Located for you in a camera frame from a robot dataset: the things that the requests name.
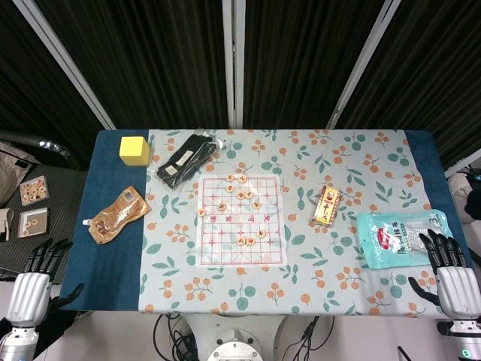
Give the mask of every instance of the plastic snack bag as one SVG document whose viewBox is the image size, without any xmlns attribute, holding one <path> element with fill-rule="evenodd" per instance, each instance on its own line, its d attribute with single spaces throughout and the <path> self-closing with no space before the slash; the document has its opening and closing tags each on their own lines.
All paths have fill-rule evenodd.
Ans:
<svg viewBox="0 0 481 361">
<path fill-rule="evenodd" d="M 358 234 L 369 268 L 428 265 L 419 233 L 428 229 L 452 237 L 446 215 L 437 210 L 416 213 L 358 215 Z"/>
<path fill-rule="evenodd" d="M 117 236 L 124 225 L 150 211 L 150 206 L 142 199 L 133 186 L 128 187 L 115 202 L 103 209 L 91 220 L 83 220 L 98 244 L 108 243 Z"/>
</svg>

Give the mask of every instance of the robotic arm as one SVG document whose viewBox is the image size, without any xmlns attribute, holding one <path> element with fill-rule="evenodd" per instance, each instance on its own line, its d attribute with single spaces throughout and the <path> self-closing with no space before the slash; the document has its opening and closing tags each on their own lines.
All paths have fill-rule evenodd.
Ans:
<svg viewBox="0 0 481 361">
<path fill-rule="evenodd" d="M 481 360 L 481 328 L 476 319 L 481 315 L 481 292 L 474 271 L 466 266 L 464 253 L 454 238 L 446 238 L 428 230 L 429 237 L 419 237 L 428 250 L 436 277 L 437 295 L 423 290 L 416 280 L 409 283 L 423 299 L 440 306 L 453 319 L 437 325 L 442 335 L 455 338 L 459 360 Z"/>
<path fill-rule="evenodd" d="M 50 299 L 52 279 L 71 246 L 67 239 L 53 244 L 51 238 L 30 254 L 24 273 L 15 280 L 6 316 L 13 329 L 0 341 L 1 361 L 32 360 L 38 342 L 35 327 L 82 292 L 83 284 L 79 284 L 67 297 Z"/>
</svg>

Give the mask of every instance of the yellow sponge block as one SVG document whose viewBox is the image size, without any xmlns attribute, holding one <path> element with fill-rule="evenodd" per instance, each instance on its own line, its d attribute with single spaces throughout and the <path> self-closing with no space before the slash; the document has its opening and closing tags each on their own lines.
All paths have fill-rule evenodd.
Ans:
<svg viewBox="0 0 481 361">
<path fill-rule="evenodd" d="M 149 164 L 150 147 L 144 137 L 122 137 L 120 158 L 126 165 Z"/>
</svg>

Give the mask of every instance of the chinese chess board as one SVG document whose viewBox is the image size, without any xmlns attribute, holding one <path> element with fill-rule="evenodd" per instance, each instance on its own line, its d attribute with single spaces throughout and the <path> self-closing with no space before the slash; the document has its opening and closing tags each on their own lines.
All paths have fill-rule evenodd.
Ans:
<svg viewBox="0 0 481 361">
<path fill-rule="evenodd" d="M 219 174 L 198 184 L 198 267 L 286 264 L 278 176 Z"/>
</svg>

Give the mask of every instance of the black curtain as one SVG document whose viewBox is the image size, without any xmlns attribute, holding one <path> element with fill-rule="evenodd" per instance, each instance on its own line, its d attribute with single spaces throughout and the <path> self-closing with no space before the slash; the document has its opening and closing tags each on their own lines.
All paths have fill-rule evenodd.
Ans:
<svg viewBox="0 0 481 361">
<path fill-rule="evenodd" d="M 12 1 L 0 2 L 0 49 L 0 129 L 52 138 L 88 168 L 103 127 Z"/>
<path fill-rule="evenodd" d="M 36 0 L 117 128 L 227 128 L 222 2 Z"/>
<path fill-rule="evenodd" d="M 337 128 L 425 129 L 445 167 L 481 147 L 481 2 L 403 0 Z"/>
<path fill-rule="evenodd" d="M 248 0 L 245 128 L 322 128 L 383 0 Z"/>
</svg>

